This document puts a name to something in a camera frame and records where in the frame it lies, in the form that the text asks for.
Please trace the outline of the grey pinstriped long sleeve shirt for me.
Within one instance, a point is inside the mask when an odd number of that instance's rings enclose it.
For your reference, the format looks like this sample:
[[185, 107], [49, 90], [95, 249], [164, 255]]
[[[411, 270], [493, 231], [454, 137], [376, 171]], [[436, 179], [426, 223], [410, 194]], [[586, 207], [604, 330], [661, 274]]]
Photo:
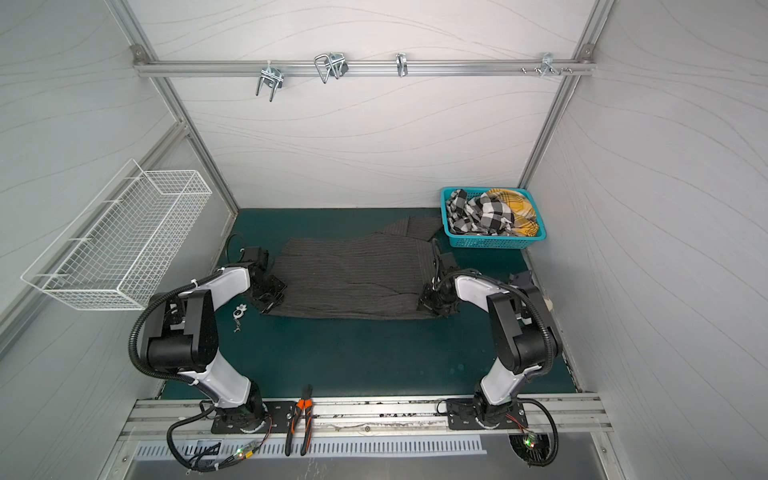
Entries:
[[353, 239], [289, 240], [271, 273], [285, 285], [273, 316], [309, 319], [422, 320], [419, 305], [435, 275], [437, 217], [409, 216]]

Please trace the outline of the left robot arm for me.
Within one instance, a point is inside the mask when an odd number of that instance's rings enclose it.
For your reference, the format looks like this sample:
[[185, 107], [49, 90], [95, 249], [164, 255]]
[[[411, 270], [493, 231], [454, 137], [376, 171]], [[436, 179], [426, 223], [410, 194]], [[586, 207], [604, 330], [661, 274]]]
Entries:
[[279, 304], [285, 284], [268, 266], [267, 250], [246, 247], [237, 262], [153, 295], [129, 334], [133, 366], [148, 377], [198, 389], [222, 415], [260, 422], [266, 413], [259, 388], [221, 353], [216, 312], [241, 294], [251, 295], [263, 311]]

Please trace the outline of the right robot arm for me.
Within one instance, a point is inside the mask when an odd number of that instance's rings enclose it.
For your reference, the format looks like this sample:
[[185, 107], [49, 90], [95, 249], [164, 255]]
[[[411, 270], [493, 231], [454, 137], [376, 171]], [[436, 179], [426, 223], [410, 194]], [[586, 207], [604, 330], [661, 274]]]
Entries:
[[472, 402], [449, 401], [446, 412], [472, 414], [478, 423], [490, 428], [515, 410], [527, 383], [551, 371], [562, 352], [560, 336], [532, 271], [501, 281], [474, 269], [459, 268], [448, 253], [436, 253], [433, 265], [419, 308], [446, 317], [457, 312], [462, 302], [478, 307], [489, 316], [496, 355]]

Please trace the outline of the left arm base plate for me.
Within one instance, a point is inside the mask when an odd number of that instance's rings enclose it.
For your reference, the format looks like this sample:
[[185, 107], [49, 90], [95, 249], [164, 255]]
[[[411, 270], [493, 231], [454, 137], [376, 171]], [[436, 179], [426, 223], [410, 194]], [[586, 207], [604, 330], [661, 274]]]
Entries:
[[262, 404], [261, 417], [245, 414], [217, 413], [213, 418], [211, 433], [217, 435], [256, 435], [287, 433], [290, 430], [295, 400], [273, 400]]

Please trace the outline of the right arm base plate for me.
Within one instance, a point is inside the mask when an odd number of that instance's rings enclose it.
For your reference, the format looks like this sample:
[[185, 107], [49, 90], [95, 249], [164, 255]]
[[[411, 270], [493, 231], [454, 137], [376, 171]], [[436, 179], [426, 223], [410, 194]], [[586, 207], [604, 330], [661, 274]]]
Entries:
[[450, 430], [529, 430], [518, 402], [491, 405], [480, 397], [449, 398], [436, 404], [435, 413], [447, 418]]

